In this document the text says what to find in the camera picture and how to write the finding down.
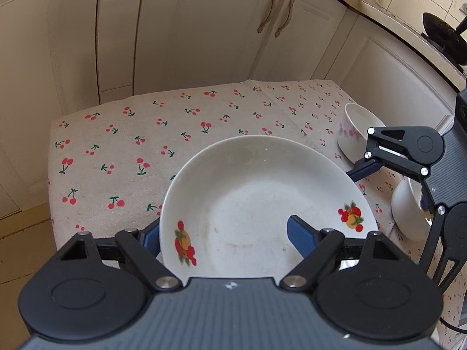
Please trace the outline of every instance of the white tablecloth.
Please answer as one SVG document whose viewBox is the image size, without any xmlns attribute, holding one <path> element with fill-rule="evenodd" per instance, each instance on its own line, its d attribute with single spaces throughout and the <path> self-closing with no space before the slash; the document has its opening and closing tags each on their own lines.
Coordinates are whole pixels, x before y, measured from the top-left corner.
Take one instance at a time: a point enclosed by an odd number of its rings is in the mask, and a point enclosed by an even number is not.
<svg viewBox="0 0 467 350">
<path fill-rule="evenodd" d="M 247 80 L 133 96 L 63 117 L 52 123 L 48 158 L 57 246 L 80 230 L 111 237 L 127 227 L 144 228 L 160 215 L 183 164 L 232 136 L 292 139 L 347 171 L 352 164 L 337 145 L 337 131 L 343 107 L 352 101 L 330 80 Z M 418 261 L 424 244 L 402 236 L 391 215 L 391 194 L 400 180 L 384 168 L 357 185 L 380 230 Z M 454 325 L 465 290 L 461 273 L 445 293 L 443 317 Z M 449 348 L 454 333 L 441 324 L 438 329 L 441 344 Z"/>
</svg>

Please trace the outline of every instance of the black pan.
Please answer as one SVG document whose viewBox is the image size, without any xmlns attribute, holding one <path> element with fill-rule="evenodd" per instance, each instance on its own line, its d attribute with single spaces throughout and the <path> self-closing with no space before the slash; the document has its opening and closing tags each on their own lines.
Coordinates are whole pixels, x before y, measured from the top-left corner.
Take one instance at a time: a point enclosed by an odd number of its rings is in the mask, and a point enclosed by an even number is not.
<svg viewBox="0 0 467 350">
<path fill-rule="evenodd" d="M 445 47 L 446 53 L 463 66 L 467 65 L 467 42 L 461 37 L 461 33 L 465 30 L 464 21 L 454 29 L 435 15 L 423 13 L 423 26 L 428 38 Z"/>
</svg>

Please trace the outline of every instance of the white bowl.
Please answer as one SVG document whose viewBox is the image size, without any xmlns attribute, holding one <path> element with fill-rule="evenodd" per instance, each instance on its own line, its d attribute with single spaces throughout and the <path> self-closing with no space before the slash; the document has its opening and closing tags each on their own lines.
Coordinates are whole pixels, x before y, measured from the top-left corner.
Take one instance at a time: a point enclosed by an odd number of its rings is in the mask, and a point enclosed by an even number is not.
<svg viewBox="0 0 467 350">
<path fill-rule="evenodd" d="M 368 109 L 349 102 L 344 107 L 344 115 L 339 124 L 337 143 L 344 155 L 355 163 L 365 154 L 368 128 L 382 126 L 386 125 Z"/>
<path fill-rule="evenodd" d="M 394 221 L 401 233 L 412 241 L 423 241 L 428 237 L 431 221 L 420 208 L 422 186 L 405 178 L 394 189 L 391 197 L 391 210 Z"/>
<path fill-rule="evenodd" d="M 352 202 L 353 216 L 344 213 Z M 351 229 L 341 219 L 351 223 L 358 214 L 360 232 L 358 222 Z M 274 136 L 220 141 L 191 158 L 167 192 L 160 221 L 164 264 L 184 283 L 191 276 L 279 282 L 302 260 L 287 237 L 291 215 L 347 237 L 377 230 L 358 187 L 318 152 Z"/>
</svg>

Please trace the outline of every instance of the silver screw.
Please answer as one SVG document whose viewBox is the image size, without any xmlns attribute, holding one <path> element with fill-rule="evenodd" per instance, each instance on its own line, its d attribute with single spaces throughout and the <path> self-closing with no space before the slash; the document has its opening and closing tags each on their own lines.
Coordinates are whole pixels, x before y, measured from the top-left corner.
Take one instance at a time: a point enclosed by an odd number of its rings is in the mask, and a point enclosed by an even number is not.
<svg viewBox="0 0 467 350">
<path fill-rule="evenodd" d="M 171 289 L 176 287 L 178 284 L 177 278 L 173 276 L 161 276 L 159 279 L 156 280 L 156 285 L 159 288 L 163 289 Z"/>
<path fill-rule="evenodd" d="M 291 288 L 300 288 L 306 284 L 306 279 L 300 275 L 289 275 L 284 278 L 284 283 Z"/>
</svg>

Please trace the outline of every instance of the black cable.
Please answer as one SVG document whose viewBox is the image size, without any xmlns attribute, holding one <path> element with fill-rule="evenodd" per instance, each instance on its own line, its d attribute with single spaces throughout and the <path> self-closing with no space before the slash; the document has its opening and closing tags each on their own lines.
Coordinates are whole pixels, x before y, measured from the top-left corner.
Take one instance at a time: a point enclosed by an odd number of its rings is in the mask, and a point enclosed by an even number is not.
<svg viewBox="0 0 467 350">
<path fill-rule="evenodd" d="M 447 328 L 454 330 L 455 332 L 462 333 L 462 334 L 467 334 L 467 330 L 465 329 L 459 329 L 457 326 L 448 324 L 446 321 L 443 320 L 443 317 L 440 317 L 441 323 L 446 326 Z"/>
</svg>

